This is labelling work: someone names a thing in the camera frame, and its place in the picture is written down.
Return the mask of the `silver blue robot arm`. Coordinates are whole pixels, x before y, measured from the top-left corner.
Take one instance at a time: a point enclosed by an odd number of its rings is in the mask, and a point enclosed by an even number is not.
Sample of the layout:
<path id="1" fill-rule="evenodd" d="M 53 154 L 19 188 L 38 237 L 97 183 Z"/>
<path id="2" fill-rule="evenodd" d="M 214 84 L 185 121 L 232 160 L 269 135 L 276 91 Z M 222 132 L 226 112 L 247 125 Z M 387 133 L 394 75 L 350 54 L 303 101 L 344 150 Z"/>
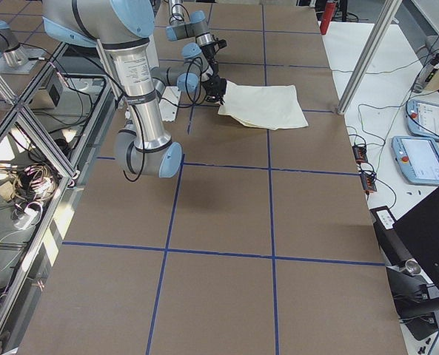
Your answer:
<path id="1" fill-rule="evenodd" d="M 166 35 L 169 41 L 194 38 L 215 74 L 218 73 L 217 52 L 227 46 L 225 39 L 219 39 L 210 32 L 202 10 L 189 13 L 183 1 L 168 1 L 169 25 Z"/>
<path id="2" fill-rule="evenodd" d="M 182 148 L 165 130 L 159 107 L 164 89 L 177 87 L 191 101 L 204 94 L 222 103 L 227 82 L 215 55 L 227 43 L 216 38 L 201 10 L 184 17 L 181 1 L 170 1 L 169 41 L 194 38 L 184 46 L 180 67 L 151 67 L 147 48 L 155 29 L 150 1 L 44 1 L 46 34 L 80 47 L 101 45 L 111 57 L 120 96 L 130 118 L 118 132 L 115 159 L 126 174 L 171 178 L 181 166 Z"/>

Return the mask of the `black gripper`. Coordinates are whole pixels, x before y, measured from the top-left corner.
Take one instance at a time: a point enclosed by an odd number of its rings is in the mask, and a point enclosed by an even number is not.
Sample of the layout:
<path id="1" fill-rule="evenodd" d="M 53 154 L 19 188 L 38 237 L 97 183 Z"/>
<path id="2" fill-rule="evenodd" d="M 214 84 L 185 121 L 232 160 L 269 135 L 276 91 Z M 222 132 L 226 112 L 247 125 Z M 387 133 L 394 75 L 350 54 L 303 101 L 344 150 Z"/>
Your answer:
<path id="1" fill-rule="evenodd" d="M 208 74 L 208 79 L 203 82 L 203 88 L 206 92 L 206 101 L 220 102 L 224 105 L 224 96 L 227 90 L 227 80 L 219 75 Z"/>
<path id="2" fill-rule="evenodd" d="M 218 62 L 215 59 L 217 52 L 227 46 L 225 39 L 215 36 L 201 36 L 200 49 L 213 70 L 218 70 Z"/>

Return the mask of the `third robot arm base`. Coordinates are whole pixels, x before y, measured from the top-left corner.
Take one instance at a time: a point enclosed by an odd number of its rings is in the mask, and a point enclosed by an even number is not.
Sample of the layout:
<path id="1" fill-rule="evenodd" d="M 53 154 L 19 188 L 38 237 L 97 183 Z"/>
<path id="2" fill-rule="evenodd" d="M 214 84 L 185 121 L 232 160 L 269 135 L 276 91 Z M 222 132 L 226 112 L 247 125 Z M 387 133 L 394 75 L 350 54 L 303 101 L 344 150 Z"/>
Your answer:
<path id="1" fill-rule="evenodd" d="M 0 73 L 29 74 L 45 51 L 22 45 L 7 22 L 0 20 Z"/>

